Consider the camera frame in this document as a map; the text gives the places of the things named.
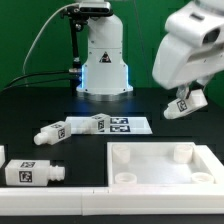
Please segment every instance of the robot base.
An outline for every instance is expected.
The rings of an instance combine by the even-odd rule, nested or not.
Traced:
[[[92,94],[77,90],[77,96],[94,101],[118,101],[131,98],[133,96],[133,89],[118,94]]]

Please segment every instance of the blue light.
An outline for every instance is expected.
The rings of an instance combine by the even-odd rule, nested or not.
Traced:
[[[127,88],[129,87],[128,79],[129,79],[129,67],[128,67],[128,65],[127,65],[127,66],[126,66],[126,80],[127,80],[126,85],[127,85]]]
[[[82,66],[82,82],[81,82],[81,87],[82,87],[82,89],[84,88],[84,70],[85,70],[85,68],[84,68],[84,65]]]

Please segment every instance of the black cable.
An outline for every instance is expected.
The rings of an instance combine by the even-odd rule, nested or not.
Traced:
[[[47,80],[47,81],[29,82],[29,83],[24,83],[24,84],[19,84],[19,85],[6,87],[0,93],[3,93],[4,91],[12,89],[12,88],[23,87],[23,86],[26,86],[26,85],[35,85],[35,84],[43,84],[43,83],[48,83],[48,82],[58,82],[58,81],[66,81],[66,80],[71,81],[73,79],[71,79],[71,78],[61,78],[61,79],[52,79],[52,80]]]
[[[26,78],[33,77],[33,76],[59,75],[59,74],[66,74],[66,73],[69,73],[69,70],[31,73],[31,74],[23,75],[23,76],[20,76],[20,77],[17,77],[15,79],[13,79],[10,83],[8,83],[5,86],[5,88],[8,88],[8,87],[12,86],[12,84],[14,84],[15,82],[18,82],[22,79],[26,79]]]

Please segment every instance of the black tabletop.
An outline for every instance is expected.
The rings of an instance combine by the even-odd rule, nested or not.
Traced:
[[[95,102],[72,96],[69,88],[17,88],[0,95],[0,145],[11,159],[50,160],[66,169],[64,182],[49,187],[107,186],[107,142],[194,142],[207,145],[224,161],[224,109],[211,100],[208,106],[176,120],[163,111],[175,99],[175,91],[136,89],[134,96],[115,102]],[[152,135],[72,135],[53,146],[36,146],[33,137],[41,127],[67,116],[147,117]],[[6,188],[4,167],[0,187]],[[222,215],[1,217],[1,223],[223,223]]]

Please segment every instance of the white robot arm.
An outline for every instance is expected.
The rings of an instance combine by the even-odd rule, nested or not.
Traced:
[[[72,14],[86,19],[88,26],[88,58],[82,65],[82,83],[76,89],[78,96],[97,101],[128,97],[133,87],[128,83],[128,66],[122,58],[121,20],[113,15],[109,2],[78,2],[79,5]]]
[[[166,89],[178,87],[178,99],[164,112],[175,119],[206,106],[203,90],[224,70],[224,2],[192,1],[172,14],[165,28],[169,33],[159,47],[153,77]]]

